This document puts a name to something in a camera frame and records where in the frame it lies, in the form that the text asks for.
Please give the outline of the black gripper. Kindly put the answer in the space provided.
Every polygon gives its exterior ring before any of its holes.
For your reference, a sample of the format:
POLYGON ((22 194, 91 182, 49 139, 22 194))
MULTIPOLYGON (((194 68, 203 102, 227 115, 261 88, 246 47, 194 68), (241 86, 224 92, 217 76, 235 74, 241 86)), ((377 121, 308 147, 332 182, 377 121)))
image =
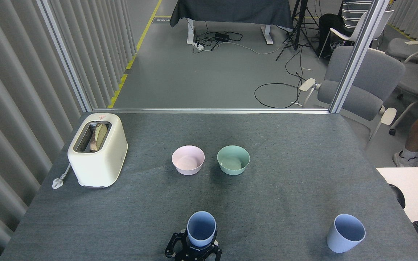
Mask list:
POLYGON ((212 239, 211 244, 206 248, 192 248, 188 245, 187 231, 181 230, 179 233, 173 233, 165 249, 165 256, 176 261, 205 261, 207 258, 209 261, 220 261, 222 250, 218 245, 218 241, 212 239))

